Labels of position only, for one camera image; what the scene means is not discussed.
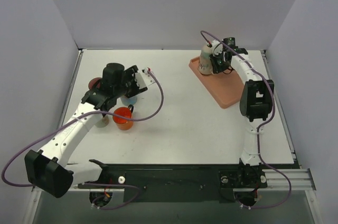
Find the pink floral mug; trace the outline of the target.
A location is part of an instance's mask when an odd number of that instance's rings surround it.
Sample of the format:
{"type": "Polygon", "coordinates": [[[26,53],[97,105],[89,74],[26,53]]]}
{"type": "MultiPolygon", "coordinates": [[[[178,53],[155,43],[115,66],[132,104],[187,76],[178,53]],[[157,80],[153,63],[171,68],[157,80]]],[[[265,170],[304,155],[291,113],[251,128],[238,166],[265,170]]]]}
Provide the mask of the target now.
{"type": "Polygon", "coordinates": [[[88,88],[89,90],[93,89],[93,88],[100,88],[100,83],[101,83],[101,77],[96,77],[93,78],[92,80],[90,80],[90,82],[88,83],[88,88]]]}

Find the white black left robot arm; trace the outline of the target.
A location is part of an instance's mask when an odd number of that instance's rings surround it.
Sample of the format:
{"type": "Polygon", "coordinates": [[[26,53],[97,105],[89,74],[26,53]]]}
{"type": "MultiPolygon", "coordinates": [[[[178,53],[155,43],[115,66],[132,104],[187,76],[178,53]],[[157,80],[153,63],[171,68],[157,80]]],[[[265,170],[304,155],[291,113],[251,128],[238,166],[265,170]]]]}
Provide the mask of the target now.
{"type": "Polygon", "coordinates": [[[37,152],[25,155],[29,182],[56,198],[71,186],[91,182],[97,188],[107,185],[109,175],[104,164],[88,160],[69,165],[68,161],[91,128],[107,114],[122,96],[133,97],[147,90],[136,65],[126,69],[122,64],[109,63],[103,69],[101,81],[82,97],[73,117],[37,152]]]}

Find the blue butterfly mug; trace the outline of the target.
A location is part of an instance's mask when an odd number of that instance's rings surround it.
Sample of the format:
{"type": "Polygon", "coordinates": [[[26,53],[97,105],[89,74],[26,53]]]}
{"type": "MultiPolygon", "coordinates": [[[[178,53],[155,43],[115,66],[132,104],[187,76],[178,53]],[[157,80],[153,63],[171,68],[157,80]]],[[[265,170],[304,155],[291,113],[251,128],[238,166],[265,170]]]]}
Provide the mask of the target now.
{"type": "Polygon", "coordinates": [[[125,105],[125,106],[135,105],[137,103],[137,96],[133,96],[133,97],[130,97],[130,98],[122,96],[120,98],[120,100],[121,100],[122,104],[125,105]]]}

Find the orange mug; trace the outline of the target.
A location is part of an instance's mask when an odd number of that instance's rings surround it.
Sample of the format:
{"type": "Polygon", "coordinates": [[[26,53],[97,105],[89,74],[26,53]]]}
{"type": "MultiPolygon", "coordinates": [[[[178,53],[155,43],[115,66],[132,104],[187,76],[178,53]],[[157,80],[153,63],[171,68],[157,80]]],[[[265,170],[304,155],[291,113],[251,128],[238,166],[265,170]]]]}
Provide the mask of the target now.
{"type": "Polygon", "coordinates": [[[133,105],[129,105],[127,107],[120,107],[114,111],[114,115],[112,118],[114,123],[120,130],[129,130],[132,128],[133,121],[131,121],[130,119],[132,119],[133,117],[133,111],[134,111],[133,105]]]}

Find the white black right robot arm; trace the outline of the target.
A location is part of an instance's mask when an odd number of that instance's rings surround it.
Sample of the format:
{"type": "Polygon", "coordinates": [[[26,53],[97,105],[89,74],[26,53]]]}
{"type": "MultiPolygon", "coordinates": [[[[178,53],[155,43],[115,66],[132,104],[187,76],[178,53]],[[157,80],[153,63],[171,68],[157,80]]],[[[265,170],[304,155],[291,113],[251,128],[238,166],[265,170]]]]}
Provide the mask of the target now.
{"type": "Polygon", "coordinates": [[[235,38],[215,39],[209,55],[212,72],[235,71],[243,83],[239,109],[246,119],[246,132],[240,156],[241,170],[236,173],[242,188],[258,190],[267,186],[262,170],[260,139],[264,126],[275,116],[274,82],[267,80],[250,61],[248,52],[236,45],[235,38]]]}

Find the seashell coral mug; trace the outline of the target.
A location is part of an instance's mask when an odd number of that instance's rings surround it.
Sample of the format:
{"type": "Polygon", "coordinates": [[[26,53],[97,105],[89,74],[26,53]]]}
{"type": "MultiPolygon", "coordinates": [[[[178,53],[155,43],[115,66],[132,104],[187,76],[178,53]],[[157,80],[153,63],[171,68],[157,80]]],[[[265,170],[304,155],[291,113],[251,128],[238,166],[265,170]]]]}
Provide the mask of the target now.
{"type": "Polygon", "coordinates": [[[212,74],[213,67],[210,60],[211,55],[212,55],[212,46],[209,44],[205,44],[201,49],[198,65],[198,71],[203,75],[212,74]]]}

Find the cream dragon pattern mug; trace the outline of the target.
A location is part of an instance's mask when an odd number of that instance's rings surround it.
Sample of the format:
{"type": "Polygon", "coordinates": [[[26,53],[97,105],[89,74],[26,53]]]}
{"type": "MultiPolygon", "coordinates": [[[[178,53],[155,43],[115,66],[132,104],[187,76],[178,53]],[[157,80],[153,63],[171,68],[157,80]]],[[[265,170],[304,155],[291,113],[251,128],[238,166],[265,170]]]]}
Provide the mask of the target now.
{"type": "Polygon", "coordinates": [[[103,118],[95,123],[97,128],[104,128],[109,124],[109,117],[107,115],[103,116],[103,118]]]}

